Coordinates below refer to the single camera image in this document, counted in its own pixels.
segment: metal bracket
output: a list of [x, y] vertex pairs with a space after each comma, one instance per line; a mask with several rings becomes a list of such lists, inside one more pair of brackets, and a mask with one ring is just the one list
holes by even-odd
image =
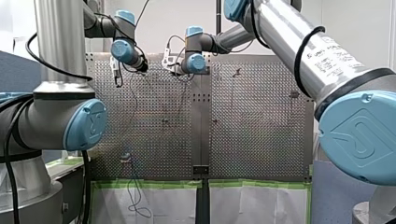
[[195, 175], [208, 175], [209, 166], [208, 165], [195, 165], [192, 167], [192, 171]]

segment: black band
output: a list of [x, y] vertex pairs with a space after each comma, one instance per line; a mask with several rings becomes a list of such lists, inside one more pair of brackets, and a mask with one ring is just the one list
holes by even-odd
[[326, 32], [326, 28], [324, 28], [323, 26], [318, 26], [311, 33], [309, 33], [309, 35], [307, 35], [304, 38], [301, 46], [298, 48], [298, 51], [296, 54], [296, 59], [294, 60], [294, 78], [297, 82], [297, 86], [300, 89], [300, 91], [302, 91], [303, 94], [305, 94], [309, 98], [311, 98], [311, 96], [308, 94], [308, 92], [306, 91], [306, 89], [303, 85], [303, 82], [301, 81], [300, 65], [301, 65], [301, 59], [303, 57], [303, 53], [304, 53], [304, 49], [305, 49], [306, 45], [308, 44], [311, 37], [319, 32], [323, 32], [323, 33]]
[[35, 99], [39, 100], [89, 100], [95, 98], [94, 92], [65, 92], [65, 93], [41, 93], [35, 92], [34, 93]]
[[357, 89], [359, 86], [374, 80], [378, 77], [384, 77], [384, 76], [391, 76], [391, 75], [396, 75], [395, 72], [388, 68], [379, 68], [372, 70], [370, 72], [367, 72], [359, 77], [355, 77], [350, 79], [344, 86], [338, 88], [338, 90], [334, 91], [332, 94], [330, 94], [320, 105], [318, 106], [317, 110], [315, 111], [315, 118], [317, 120], [320, 120], [320, 117], [322, 116], [323, 112], [327, 109], [327, 107], [337, 100], [338, 98], [350, 93], [351, 91]]
[[28, 146], [26, 146], [26, 144], [23, 142], [21, 135], [20, 135], [20, 125], [15, 125], [14, 129], [12, 130], [12, 137], [14, 138], [15, 142], [18, 143], [18, 145], [20, 145], [20, 147], [23, 147], [25, 149], [29, 149], [29, 150], [34, 150], [33, 148], [30, 148]]
[[[11, 162], [13, 161], [26, 161], [26, 160], [30, 160], [32, 158], [36, 158], [36, 157], [40, 157], [41, 156], [41, 150], [38, 151], [32, 151], [32, 152], [28, 152], [28, 153], [22, 153], [22, 154], [18, 154], [18, 155], [10, 155], [9, 160]], [[0, 157], [0, 163], [5, 163], [5, 157]]]

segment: black power cord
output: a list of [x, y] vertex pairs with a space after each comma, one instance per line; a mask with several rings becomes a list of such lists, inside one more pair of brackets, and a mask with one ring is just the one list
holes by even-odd
[[76, 77], [76, 78], [81, 78], [81, 79], [86, 79], [87, 81], [91, 81], [93, 80], [92, 77], [87, 77], [87, 76], [82, 76], [82, 75], [76, 75], [76, 74], [72, 74], [69, 72], [66, 72], [62, 69], [59, 69], [55, 66], [53, 66], [50, 63], [47, 63], [46, 61], [44, 61], [43, 59], [40, 59], [37, 55], [35, 55], [32, 50], [30, 49], [30, 44], [32, 43], [32, 41], [37, 37], [37, 33], [35, 33], [34, 35], [32, 35], [29, 40], [26, 42], [26, 50], [27, 52], [30, 54], [30, 56], [32, 56], [34, 59], [36, 59], [39, 63], [43, 64], [44, 66], [48, 67], [49, 69], [52, 69], [55, 72], [58, 72], [62, 75], [68, 76], [68, 77]]
[[137, 19], [137, 22], [136, 22], [136, 28], [137, 28], [137, 24], [140, 22], [140, 19], [143, 16], [143, 13], [145, 13], [148, 3], [149, 3], [149, 0], [146, 1], [145, 5], [143, 6], [142, 12], [140, 12], [139, 18]]
[[18, 123], [21, 113], [29, 104], [31, 104], [33, 102], [33, 95], [31, 95], [31, 94], [23, 95], [23, 96], [14, 98], [8, 102], [5, 102], [5, 103], [1, 104], [1, 106], [0, 106], [0, 112], [1, 112], [1, 111], [4, 111], [5, 109], [9, 108], [10, 106], [15, 105], [17, 103], [21, 103], [21, 102], [23, 102], [23, 104], [21, 106], [19, 106], [17, 112], [14, 114], [14, 116], [12, 118], [12, 121], [8, 127], [8, 130], [7, 130], [6, 141], [4, 142], [4, 145], [3, 145], [5, 164], [7, 167], [7, 172], [9, 175], [9, 182], [10, 182], [11, 189], [12, 189], [12, 208], [13, 208], [13, 216], [14, 216], [15, 224], [20, 224], [21, 222], [20, 222], [19, 202], [18, 202], [18, 186], [17, 186], [17, 181], [15, 179], [14, 171], [12, 169], [11, 160], [9, 157], [9, 141], [11, 139], [12, 132]]
[[90, 159], [88, 158], [88, 152], [86, 150], [81, 151], [82, 159], [84, 160], [84, 182], [85, 182], [85, 206], [84, 206], [84, 218], [82, 224], [87, 224], [90, 217], [91, 210], [91, 167]]
[[262, 41], [262, 38], [259, 35], [259, 32], [257, 32], [257, 27], [256, 27], [256, 21], [254, 20], [254, 14], [255, 14], [256, 8], [254, 7], [254, 0], [250, 0], [250, 19], [251, 19], [251, 25], [253, 27], [253, 33], [256, 36], [257, 41], [261, 45], [263, 45], [267, 49], [271, 49], [270, 46], [268, 46], [264, 41]]
[[297, 86], [300, 89], [300, 91], [303, 92], [303, 94], [305, 94], [307, 97], [311, 98], [311, 96], [308, 94], [308, 92], [306, 91], [303, 82], [301, 81], [301, 76], [300, 76], [300, 65], [301, 65], [301, 59], [303, 58], [303, 53], [304, 53], [304, 49], [306, 47], [306, 45], [308, 44], [309, 40], [311, 39], [311, 37], [319, 32], [326, 32], [326, 29], [323, 26], [318, 26], [316, 27], [314, 30], [312, 30], [311, 33], [309, 33], [309, 35], [307, 35], [304, 39], [303, 39], [303, 43], [301, 44], [301, 46], [299, 47], [297, 53], [296, 53], [296, 58], [294, 60], [294, 78], [296, 80]]

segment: metal post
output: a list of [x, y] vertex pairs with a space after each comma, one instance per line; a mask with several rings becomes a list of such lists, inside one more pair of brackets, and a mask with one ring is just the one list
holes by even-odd
[[216, 35], [221, 33], [221, 0], [216, 0]]
[[[85, 76], [83, 2], [80, 0], [35, 0], [40, 58], [69, 73]], [[38, 93], [89, 93], [87, 81], [68, 77], [42, 66]]]

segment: silver cylinder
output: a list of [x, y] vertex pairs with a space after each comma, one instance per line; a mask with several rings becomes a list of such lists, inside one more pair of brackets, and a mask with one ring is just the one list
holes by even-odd
[[[48, 193], [20, 203], [20, 221], [22, 224], [62, 224], [63, 201], [62, 184], [54, 181]], [[12, 206], [0, 207], [0, 223], [14, 223]]]
[[[40, 58], [76, 75], [86, 76], [83, 1], [35, 0]], [[92, 92], [87, 81], [41, 66], [42, 84], [35, 92]]]
[[[303, 39], [315, 28], [282, 0], [255, 0], [257, 29], [280, 60], [294, 70]], [[310, 96], [321, 103], [350, 79], [367, 72], [346, 50], [323, 33], [312, 36], [301, 61], [301, 80]]]
[[[20, 203], [50, 192], [50, 176], [41, 157], [14, 161], [11, 164], [17, 180]], [[4, 163], [0, 163], [0, 176], [2, 176], [0, 179], [0, 207], [12, 207], [11, 184]]]
[[233, 49], [253, 39], [255, 39], [255, 36], [249, 33], [241, 24], [237, 24], [219, 35], [219, 43], [225, 49]]

